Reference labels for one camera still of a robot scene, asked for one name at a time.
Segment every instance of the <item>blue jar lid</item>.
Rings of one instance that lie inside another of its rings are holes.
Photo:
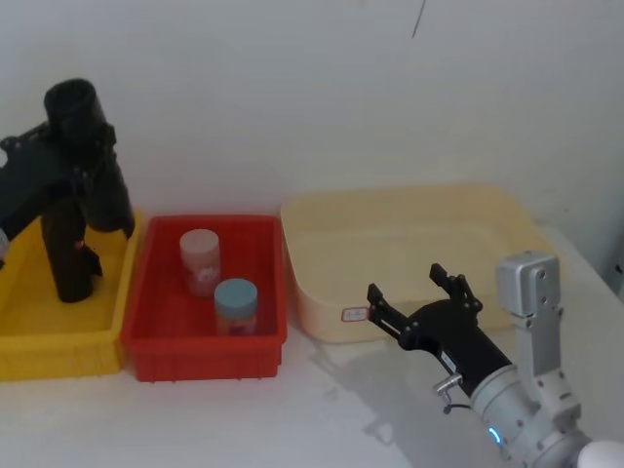
[[[214,290],[214,308],[226,319],[249,319],[257,308],[257,288],[242,278],[223,281]]]

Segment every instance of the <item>blue indicator light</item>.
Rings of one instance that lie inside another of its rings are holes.
[[[487,431],[489,432],[489,434],[491,435],[491,437],[494,439],[494,441],[500,445],[500,443],[502,442],[502,438],[500,437],[500,435],[496,432],[496,429],[494,429],[493,427],[490,427],[489,429],[487,429]]]

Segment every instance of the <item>beige plastic bin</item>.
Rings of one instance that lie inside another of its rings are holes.
[[[466,275],[483,302],[485,330],[509,327],[497,303],[494,269],[504,256],[553,252],[505,190],[435,185],[304,195],[282,207],[300,323],[327,342],[385,335],[367,321],[367,289],[377,283],[401,312],[444,298],[431,263]]]

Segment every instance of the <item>red plastic bin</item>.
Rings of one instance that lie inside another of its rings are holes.
[[[211,229],[220,242],[221,279],[258,288],[257,333],[218,336],[211,298],[184,284],[179,238]],[[282,226],[262,215],[162,216],[149,223],[122,329],[140,381],[272,377],[286,340]]]

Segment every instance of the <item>white table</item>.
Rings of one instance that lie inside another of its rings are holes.
[[[565,371],[583,429],[624,441],[624,307],[576,249],[565,259]],[[514,358],[512,332],[492,337]],[[320,345],[290,327],[275,379],[145,384],[131,373],[0,385],[7,468],[497,467],[469,410],[442,413],[433,357],[391,342]],[[461,392],[455,402],[464,402]]]

